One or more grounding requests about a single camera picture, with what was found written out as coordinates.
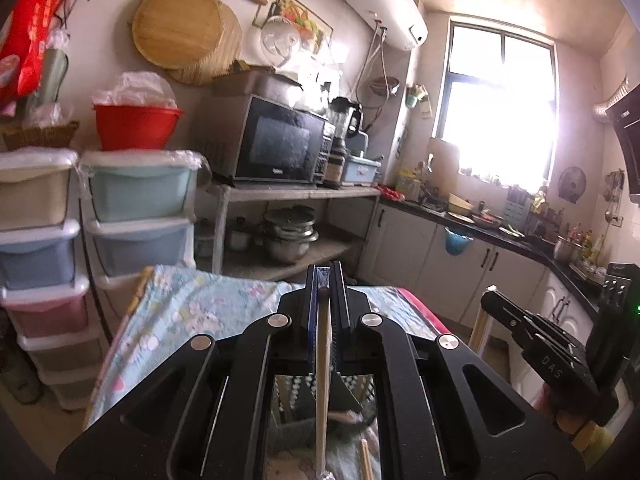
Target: red bag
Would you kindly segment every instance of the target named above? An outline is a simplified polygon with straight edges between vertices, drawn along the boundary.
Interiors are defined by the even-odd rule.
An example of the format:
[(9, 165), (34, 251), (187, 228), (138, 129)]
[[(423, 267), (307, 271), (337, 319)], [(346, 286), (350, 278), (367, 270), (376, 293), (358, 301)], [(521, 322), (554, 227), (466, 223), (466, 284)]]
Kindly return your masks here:
[(0, 41), (0, 105), (38, 88), (45, 42), (58, 0), (18, 0)]

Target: round wooden board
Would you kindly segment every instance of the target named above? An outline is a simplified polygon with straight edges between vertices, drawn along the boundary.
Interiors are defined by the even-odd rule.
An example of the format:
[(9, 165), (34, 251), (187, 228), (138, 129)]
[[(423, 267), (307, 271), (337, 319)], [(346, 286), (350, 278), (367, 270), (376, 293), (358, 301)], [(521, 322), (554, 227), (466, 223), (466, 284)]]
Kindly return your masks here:
[(186, 68), (212, 52), (222, 36), (216, 0), (143, 0), (132, 25), (133, 42), (146, 60)]
[(218, 46), (203, 60), (181, 70), (169, 70), (169, 75), (185, 85), (203, 86), (229, 72), (231, 64), (240, 56), (242, 27), (231, 8), (218, 2), (222, 19), (222, 38)]

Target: person's hand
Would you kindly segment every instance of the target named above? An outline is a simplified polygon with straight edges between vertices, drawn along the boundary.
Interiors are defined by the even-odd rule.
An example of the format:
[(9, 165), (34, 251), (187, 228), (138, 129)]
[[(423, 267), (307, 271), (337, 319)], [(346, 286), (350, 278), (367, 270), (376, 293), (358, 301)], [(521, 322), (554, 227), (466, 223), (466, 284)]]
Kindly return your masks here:
[(591, 435), (593, 435), (593, 432), (595, 431), (596, 424), (592, 420), (587, 424), (584, 424), (583, 416), (572, 415), (571, 413), (564, 412), (563, 410), (559, 410), (555, 413), (551, 406), (551, 388), (548, 384), (545, 383), (542, 387), (542, 391), (533, 403), (533, 407), (538, 410), (540, 414), (549, 421), (549, 423), (553, 424), (555, 422), (558, 425), (558, 428), (565, 433), (573, 435), (576, 431), (580, 430), (572, 441), (577, 450), (582, 452), (589, 445), (589, 441), (591, 439)]

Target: window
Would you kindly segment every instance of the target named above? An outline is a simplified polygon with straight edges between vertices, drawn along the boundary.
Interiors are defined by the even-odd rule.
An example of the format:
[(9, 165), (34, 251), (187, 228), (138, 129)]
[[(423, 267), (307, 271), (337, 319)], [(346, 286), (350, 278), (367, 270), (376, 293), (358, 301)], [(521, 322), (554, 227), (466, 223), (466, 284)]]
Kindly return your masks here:
[(549, 45), (452, 24), (437, 136), (460, 147), (461, 170), (538, 190), (556, 138), (555, 74)]

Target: round metal pivot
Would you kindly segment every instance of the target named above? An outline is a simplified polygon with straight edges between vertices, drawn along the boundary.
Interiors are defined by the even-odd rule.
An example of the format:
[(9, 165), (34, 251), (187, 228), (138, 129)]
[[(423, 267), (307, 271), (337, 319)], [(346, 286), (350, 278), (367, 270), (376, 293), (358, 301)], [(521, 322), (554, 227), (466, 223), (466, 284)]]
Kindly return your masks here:
[(460, 341), (458, 341), (458, 338), (451, 334), (445, 334), (443, 336), (440, 336), (440, 339), (438, 339), (438, 342), (440, 343), (440, 346), (442, 346), (443, 348), (446, 348), (447, 350), (453, 350), (454, 348), (458, 348), (458, 345), (460, 344)]
[(379, 314), (365, 314), (362, 316), (362, 324), (366, 326), (378, 326), (382, 324), (382, 316)]
[(281, 326), (285, 326), (289, 322), (289, 318), (284, 314), (273, 314), (273, 316), (269, 316), (267, 323), (269, 323), (274, 328), (279, 328)]
[(197, 335), (191, 340), (191, 348), (194, 350), (206, 350), (211, 346), (211, 339), (205, 335)]

